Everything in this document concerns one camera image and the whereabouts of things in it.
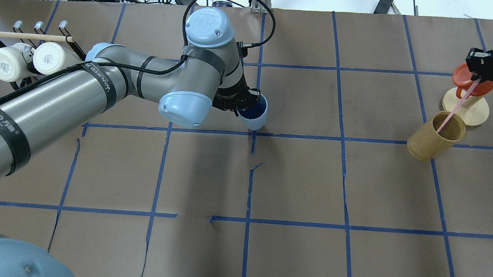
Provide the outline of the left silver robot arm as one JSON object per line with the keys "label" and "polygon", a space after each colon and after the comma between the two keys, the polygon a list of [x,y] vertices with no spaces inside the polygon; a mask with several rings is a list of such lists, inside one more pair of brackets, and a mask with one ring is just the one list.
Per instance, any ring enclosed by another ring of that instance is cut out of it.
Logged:
{"label": "left silver robot arm", "polygon": [[[40,74],[41,79],[0,98],[0,178],[130,95],[157,103],[163,118],[182,127],[199,127],[217,108],[235,113],[249,130],[261,129],[267,100],[246,84],[243,58],[275,30],[245,44],[235,40],[222,9],[202,7],[185,11],[182,31],[177,63],[100,42],[74,64],[36,65],[28,76]],[[0,277],[75,276],[41,247],[0,234]]]}

